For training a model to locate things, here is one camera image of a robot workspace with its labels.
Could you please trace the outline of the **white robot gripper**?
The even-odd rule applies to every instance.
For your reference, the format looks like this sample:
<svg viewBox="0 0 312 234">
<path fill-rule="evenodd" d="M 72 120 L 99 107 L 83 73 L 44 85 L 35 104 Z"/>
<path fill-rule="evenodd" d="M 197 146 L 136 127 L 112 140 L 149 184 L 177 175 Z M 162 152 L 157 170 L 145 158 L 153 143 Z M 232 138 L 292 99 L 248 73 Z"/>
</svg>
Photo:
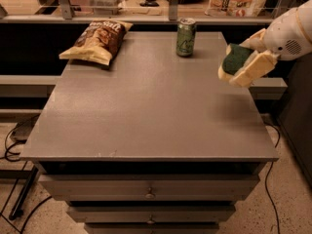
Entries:
<svg viewBox="0 0 312 234">
<path fill-rule="evenodd" d="M 267 29 L 260 29 L 240 46 L 254 50 L 229 80 L 230 85 L 242 88 L 272 71 L 278 56 L 280 60 L 293 60 L 311 53 L 312 0 L 277 17 Z"/>
</svg>

